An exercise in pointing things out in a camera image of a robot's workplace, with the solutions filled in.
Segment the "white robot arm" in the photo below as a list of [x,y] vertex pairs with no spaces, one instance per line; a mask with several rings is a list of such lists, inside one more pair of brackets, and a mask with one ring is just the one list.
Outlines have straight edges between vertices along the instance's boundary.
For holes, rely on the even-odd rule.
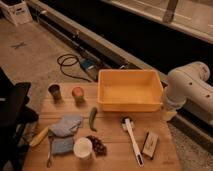
[[163,119],[170,121],[190,100],[213,115],[213,86],[207,83],[209,67],[200,61],[172,69],[162,94]]

